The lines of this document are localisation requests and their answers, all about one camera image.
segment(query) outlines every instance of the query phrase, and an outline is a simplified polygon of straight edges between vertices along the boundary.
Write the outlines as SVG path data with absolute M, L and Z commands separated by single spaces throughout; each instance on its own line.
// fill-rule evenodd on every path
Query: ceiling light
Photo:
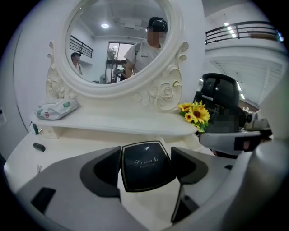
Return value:
M 240 87 L 240 85 L 239 85 L 239 82 L 237 82 L 237 85 L 238 85 L 239 91 L 242 91 L 242 89 L 241 89 L 241 87 Z
M 107 28 L 109 28 L 109 25 L 104 23 L 104 24 L 101 24 L 101 27 L 107 29 Z

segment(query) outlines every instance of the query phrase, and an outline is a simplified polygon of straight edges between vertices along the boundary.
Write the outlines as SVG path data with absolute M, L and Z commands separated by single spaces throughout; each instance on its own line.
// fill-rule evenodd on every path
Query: shelf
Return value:
M 180 115 L 168 113 L 133 113 L 118 110 L 93 111 L 79 108 L 60 120 L 40 120 L 32 114 L 31 121 L 42 126 L 141 135 L 184 136 L 197 131 Z

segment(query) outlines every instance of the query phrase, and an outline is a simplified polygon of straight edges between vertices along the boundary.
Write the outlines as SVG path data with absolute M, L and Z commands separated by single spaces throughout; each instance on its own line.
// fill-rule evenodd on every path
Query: ornate mirror frame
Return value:
M 111 99 L 132 95 L 143 106 L 153 100 L 161 111 L 174 109 L 182 97 L 178 63 L 186 60 L 184 52 L 189 46 L 183 41 L 183 18 L 177 0 L 156 0 L 166 13 L 169 24 L 166 42 L 158 57 L 135 76 L 114 84 L 95 84 L 84 80 L 74 72 L 67 58 L 73 25 L 97 1 L 80 0 L 63 23 L 56 41 L 50 43 L 53 54 L 48 55 L 51 58 L 47 81 L 48 98 L 80 95 L 92 99 Z

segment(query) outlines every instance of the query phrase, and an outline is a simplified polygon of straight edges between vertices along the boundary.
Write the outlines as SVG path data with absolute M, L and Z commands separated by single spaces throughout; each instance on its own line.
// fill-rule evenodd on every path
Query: window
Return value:
M 133 44 L 127 43 L 109 43 L 105 70 L 106 83 L 117 83 L 120 81 L 121 73 L 123 72 L 122 65 L 126 60 L 124 55 L 132 46 Z

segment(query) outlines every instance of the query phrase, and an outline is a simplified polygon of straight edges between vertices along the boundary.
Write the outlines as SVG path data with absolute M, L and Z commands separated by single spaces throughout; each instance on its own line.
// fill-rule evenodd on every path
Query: man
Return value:
M 82 75 L 83 69 L 82 69 L 82 66 L 79 64 L 80 57 L 81 57 L 80 53 L 74 52 L 71 54 L 71 60 L 72 60 L 73 66 L 75 67 L 76 72 Z
M 152 17 L 147 27 L 147 40 L 133 45 L 126 55 L 126 78 L 147 67 L 161 52 L 160 40 L 168 32 L 167 22 L 160 17 Z

